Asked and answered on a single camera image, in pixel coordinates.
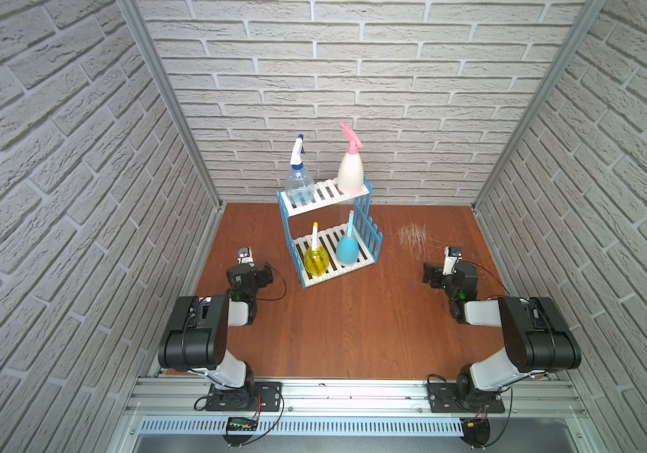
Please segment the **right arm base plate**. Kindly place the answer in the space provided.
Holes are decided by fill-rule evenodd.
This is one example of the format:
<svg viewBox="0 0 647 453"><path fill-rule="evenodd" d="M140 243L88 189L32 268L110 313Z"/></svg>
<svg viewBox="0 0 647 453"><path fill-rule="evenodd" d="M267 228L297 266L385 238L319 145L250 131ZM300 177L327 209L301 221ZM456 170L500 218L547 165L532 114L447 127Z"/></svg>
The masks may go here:
<svg viewBox="0 0 647 453"><path fill-rule="evenodd" d="M427 400L433 413L500 414L506 408L502 396L480 390L463 391L456 383L428 382Z"/></svg>

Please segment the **white pink spray bottle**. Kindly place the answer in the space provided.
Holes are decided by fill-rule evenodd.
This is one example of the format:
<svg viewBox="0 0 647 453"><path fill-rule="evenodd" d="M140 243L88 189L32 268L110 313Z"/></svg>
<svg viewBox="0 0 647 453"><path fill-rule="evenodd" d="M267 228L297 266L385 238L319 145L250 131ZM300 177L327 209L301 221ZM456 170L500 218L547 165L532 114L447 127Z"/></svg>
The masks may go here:
<svg viewBox="0 0 647 453"><path fill-rule="evenodd" d="M357 133L346 123L340 123L340 128L348 141L348 149L337 175L337 185L343 194L357 194L364 187L364 171L359 149L362 143Z"/></svg>

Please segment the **clear blue spray bottle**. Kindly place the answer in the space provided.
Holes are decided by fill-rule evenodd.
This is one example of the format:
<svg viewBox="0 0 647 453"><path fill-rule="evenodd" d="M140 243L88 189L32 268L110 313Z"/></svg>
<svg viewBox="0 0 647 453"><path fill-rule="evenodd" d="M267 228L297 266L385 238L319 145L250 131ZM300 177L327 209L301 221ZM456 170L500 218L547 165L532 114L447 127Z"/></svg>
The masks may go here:
<svg viewBox="0 0 647 453"><path fill-rule="evenodd" d="M310 205L314 201L315 182L304 166L304 135L299 134L291 151L290 166L284 184L284 192L295 207Z"/></svg>

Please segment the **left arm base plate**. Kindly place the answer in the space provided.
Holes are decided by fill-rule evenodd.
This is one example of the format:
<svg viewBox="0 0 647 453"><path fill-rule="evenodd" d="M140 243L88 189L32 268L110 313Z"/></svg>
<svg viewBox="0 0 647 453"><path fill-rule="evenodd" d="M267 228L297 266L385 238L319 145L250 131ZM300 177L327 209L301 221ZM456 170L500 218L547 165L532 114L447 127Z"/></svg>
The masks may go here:
<svg viewBox="0 0 647 453"><path fill-rule="evenodd" d="M281 381L256 382L252 387L233 390L220 390L213 387L206 396L203 410L276 413L281 410L282 390Z"/></svg>

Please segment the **yellow spray bottle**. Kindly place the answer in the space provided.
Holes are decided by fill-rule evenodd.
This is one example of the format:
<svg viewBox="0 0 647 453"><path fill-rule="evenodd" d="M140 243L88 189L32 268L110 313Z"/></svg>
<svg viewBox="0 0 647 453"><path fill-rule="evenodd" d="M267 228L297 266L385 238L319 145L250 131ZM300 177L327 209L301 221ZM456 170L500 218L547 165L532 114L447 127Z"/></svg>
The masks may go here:
<svg viewBox="0 0 647 453"><path fill-rule="evenodd" d="M319 225L317 222L314 222L311 232L310 247L304 255L304 268L312 277L323 277L323 275L327 273L329 264L329 254L320 240Z"/></svg>

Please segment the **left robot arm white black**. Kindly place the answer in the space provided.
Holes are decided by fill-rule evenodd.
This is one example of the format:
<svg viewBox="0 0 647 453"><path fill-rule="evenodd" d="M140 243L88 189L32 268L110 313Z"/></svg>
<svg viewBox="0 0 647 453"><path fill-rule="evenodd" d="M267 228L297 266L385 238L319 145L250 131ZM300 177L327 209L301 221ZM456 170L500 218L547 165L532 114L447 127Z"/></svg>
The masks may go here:
<svg viewBox="0 0 647 453"><path fill-rule="evenodd" d="M241 262L226 272L229 288L216 296L180 296L163 333L157 360L165 369L208 379L212 396L255 398L255 378L247 362L227 349L230 327L245 327L257 316L257 292L274 282L270 264L261 269Z"/></svg>

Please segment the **blue white wooden shelf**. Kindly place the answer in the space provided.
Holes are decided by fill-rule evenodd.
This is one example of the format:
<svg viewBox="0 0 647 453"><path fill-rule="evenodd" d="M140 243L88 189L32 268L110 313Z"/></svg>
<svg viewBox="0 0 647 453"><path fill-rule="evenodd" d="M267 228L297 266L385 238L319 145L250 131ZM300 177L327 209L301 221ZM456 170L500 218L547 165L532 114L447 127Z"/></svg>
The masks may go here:
<svg viewBox="0 0 647 453"><path fill-rule="evenodd" d="M316 196L314 201L303 206L295 205L284 192L276 194L289 255L301 285L305 289L375 264L379 259L383 233L379 231L378 225L370 217L372 183L365 180L364 187L357 194L341 193L337 183L336 179L317 182L315 184ZM314 276L304 266L305 252L312 245L312 236L308 234L293 238L291 236L290 220L297 215L316 213L316 211L344 202L352 204L354 212L353 224L348 225L348 223L344 222L326 230L321 228L318 231L319 245L329 254L329 266L323 275ZM352 232L357 241L357 260L352 264L344 264L336 256L340 240L347 232Z"/></svg>

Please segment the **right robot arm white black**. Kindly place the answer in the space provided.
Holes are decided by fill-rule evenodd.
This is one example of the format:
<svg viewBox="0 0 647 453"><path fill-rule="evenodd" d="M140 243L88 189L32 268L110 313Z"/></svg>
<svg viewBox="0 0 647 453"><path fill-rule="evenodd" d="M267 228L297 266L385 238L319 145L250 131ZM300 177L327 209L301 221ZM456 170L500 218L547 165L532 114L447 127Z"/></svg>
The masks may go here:
<svg viewBox="0 0 647 453"><path fill-rule="evenodd" d="M516 382L580 366L578 341L551 298L505 294L476 300L478 272L464 262L441 267L426 263L423 283L444 290L450 314L459 324L502 330L503 348L462 368L457 400L471 403L496 396Z"/></svg>

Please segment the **teal pink spray bottle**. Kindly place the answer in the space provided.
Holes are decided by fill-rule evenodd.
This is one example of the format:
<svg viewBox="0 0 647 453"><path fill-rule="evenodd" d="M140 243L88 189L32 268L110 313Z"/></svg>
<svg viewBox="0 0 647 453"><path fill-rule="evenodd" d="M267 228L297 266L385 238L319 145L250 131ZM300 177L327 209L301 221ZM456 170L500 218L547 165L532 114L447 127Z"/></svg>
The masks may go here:
<svg viewBox="0 0 647 453"><path fill-rule="evenodd" d="M354 265L357 258L359 258L359 243L354 234L354 218L355 212L353 210L349 211L344 234L342 234L337 246L336 257L343 266Z"/></svg>

